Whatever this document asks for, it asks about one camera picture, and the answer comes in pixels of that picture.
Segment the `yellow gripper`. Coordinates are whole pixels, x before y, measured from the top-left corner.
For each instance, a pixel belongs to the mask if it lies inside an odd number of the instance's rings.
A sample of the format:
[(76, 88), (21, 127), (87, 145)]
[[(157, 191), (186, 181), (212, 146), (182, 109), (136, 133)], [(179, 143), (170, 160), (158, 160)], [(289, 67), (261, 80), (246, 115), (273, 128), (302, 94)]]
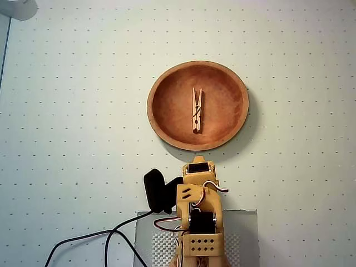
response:
[(189, 213), (193, 209), (221, 213), (220, 193), (223, 191), (216, 177), (215, 165), (205, 162), (203, 155), (182, 167), (183, 182), (177, 185), (176, 207), (178, 213)]

